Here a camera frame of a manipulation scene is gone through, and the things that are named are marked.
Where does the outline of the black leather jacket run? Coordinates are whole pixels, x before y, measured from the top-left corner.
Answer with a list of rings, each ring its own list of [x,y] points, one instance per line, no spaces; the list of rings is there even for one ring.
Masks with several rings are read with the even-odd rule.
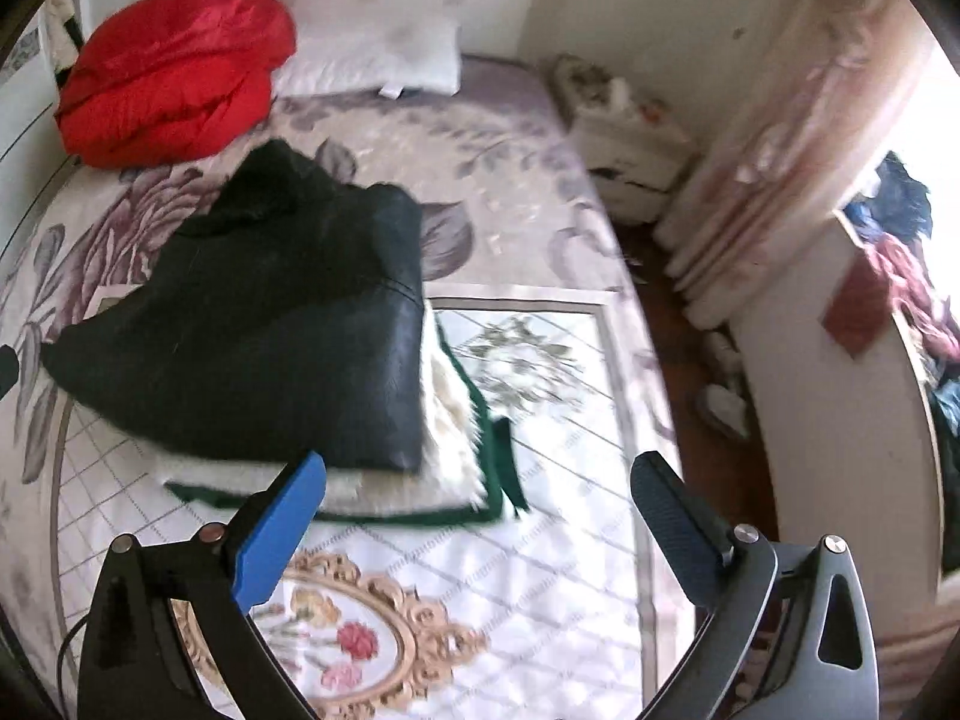
[[[176,454],[411,473],[421,463],[421,210],[272,140],[148,281],[41,353],[67,394]]]

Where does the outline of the clothes pile by window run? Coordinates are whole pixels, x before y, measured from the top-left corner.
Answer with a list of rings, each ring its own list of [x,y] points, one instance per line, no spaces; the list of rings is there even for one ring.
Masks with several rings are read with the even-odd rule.
[[[929,408],[940,458],[944,536],[942,569],[958,569],[958,323],[934,291],[923,245],[932,238],[928,188],[895,153],[875,168],[871,192],[858,193],[843,215],[862,249],[828,302],[822,325],[853,359],[861,358],[900,312],[928,376]]]

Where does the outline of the white patterned bed mat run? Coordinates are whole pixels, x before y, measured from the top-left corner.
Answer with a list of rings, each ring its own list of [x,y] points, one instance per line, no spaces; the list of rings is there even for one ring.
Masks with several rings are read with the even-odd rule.
[[[436,293],[443,335],[511,424],[523,505],[494,522],[319,522],[254,614],[334,717],[631,718],[695,615],[631,504],[674,452],[631,291]]]

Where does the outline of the green and cream fleece garment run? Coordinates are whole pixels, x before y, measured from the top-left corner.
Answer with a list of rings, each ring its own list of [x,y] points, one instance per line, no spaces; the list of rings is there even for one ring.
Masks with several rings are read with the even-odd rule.
[[[490,415],[451,353],[433,309],[423,316],[420,400],[423,460],[416,472],[327,472],[320,522],[449,527],[500,520],[529,508],[512,451],[511,422]],[[153,478],[184,502],[236,509],[267,488],[281,466],[216,461],[142,447]]]

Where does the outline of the white bedside table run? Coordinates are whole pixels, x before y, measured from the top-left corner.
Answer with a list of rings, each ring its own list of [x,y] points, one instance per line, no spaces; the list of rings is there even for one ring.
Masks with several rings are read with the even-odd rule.
[[[558,55],[551,82],[586,171],[620,224],[656,221],[698,158],[697,142],[661,99],[576,55]]]

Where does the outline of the floral bed sheet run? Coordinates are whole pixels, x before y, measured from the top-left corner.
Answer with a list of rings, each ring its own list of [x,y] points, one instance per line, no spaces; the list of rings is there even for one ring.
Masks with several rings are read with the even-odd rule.
[[[360,181],[402,185],[425,208],[428,293],[635,288],[612,224],[532,73],[473,59],[452,98],[337,96],[281,101],[267,132],[331,145]],[[2,606],[43,649],[93,596],[110,537],[182,536],[203,505],[146,474],[142,444],[73,408],[39,371],[2,403]]]

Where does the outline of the red quilt bundle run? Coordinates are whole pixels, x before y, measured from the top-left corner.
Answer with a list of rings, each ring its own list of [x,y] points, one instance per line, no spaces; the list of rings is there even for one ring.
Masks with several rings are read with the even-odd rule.
[[[60,91],[68,153],[98,169],[220,153],[272,107],[296,50],[281,0],[139,0],[91,34]]]

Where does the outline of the pink curtain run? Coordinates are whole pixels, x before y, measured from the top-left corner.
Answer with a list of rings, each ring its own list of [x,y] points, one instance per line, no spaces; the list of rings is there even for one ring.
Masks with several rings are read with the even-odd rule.
[[[928,47],[910,0],[800,0],[654,231],[693,327],[731,320],[850,195]]]

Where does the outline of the white pillow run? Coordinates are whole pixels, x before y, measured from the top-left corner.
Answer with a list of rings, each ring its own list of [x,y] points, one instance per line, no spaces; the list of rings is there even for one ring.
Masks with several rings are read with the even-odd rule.
[[[272,73],[275,98],[407,91],[455,96],[462,57],[459,25],[443,15],[358,20],[302,28],[295,54]]]

